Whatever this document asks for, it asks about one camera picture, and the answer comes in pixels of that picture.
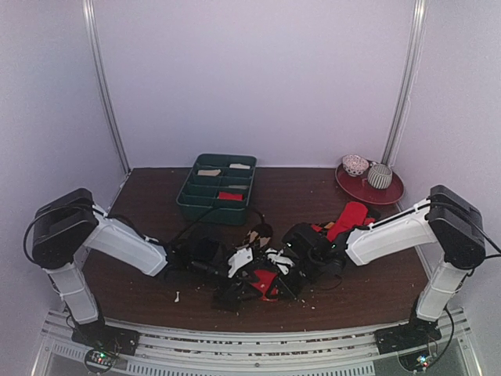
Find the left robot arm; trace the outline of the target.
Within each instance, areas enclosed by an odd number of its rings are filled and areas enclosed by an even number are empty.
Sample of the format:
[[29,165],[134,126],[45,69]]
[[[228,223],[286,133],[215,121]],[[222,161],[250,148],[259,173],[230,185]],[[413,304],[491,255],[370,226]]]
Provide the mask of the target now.
[[90,190],[79,188],[36,211],[23,235],[23,253],[47,273],[74,325],[82,325],[83,336],[96,348],[104,348],[112,342],[113,332],[103,323],[98,301],[75,264],[77,251],[99,251],[161,280],[173,269],[231,279],[268,247],[273,229],[261,215],[233,255],[217,266],[214,260],[225,253],[225,245],[200,225],[214,212],[206,210],[170,241],[163,241],[145,235],[127,217],[105,212]]

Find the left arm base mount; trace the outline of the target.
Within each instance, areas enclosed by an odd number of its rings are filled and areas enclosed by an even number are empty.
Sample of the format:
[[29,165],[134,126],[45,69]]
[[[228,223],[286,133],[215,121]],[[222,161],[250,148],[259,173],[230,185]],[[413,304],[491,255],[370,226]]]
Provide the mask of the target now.
[[88,347],[84,354],[85,367],[94,374],[110,371],[120,356],[134,356],[139,344],[139,332],[113,327],[103,321],[73,324],[73,342]]

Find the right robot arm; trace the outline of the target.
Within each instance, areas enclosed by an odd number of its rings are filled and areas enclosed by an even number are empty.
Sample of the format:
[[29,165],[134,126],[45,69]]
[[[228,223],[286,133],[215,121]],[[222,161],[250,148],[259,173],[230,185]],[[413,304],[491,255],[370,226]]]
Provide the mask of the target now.
[[422,244],[438,244],[442,257],[416,300],[416,317],[402,327],[402,340],[415,346],[431,333],[431,323],[467,274],[486,258],[481,213],[446,186],[432,187],[427,198],[380,221],[364,204],[351,201],[328,229],[299,223],[283,237],[283,248],[270,248],[265,255],[282,274],[305,275],[348,260],[365,266]]

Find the red snowflake sock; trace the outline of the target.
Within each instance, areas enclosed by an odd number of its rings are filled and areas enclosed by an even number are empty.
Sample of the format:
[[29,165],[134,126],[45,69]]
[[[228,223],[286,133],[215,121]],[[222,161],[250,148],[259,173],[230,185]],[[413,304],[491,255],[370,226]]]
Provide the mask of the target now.
[[247,283],[259,300],[276,302],[279,300],[279,274],[267,269],[255,269],[249,273]]

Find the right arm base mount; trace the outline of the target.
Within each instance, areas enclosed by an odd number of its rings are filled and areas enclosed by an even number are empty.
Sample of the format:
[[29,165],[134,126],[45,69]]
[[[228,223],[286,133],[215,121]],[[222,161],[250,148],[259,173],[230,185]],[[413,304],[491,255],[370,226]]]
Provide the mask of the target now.
[[442,333],[436,322],[409,321],[375,331],[379,354],[397,353],[398,362],[408,372],[424,372],[433,360],[431,345],[438,344]]

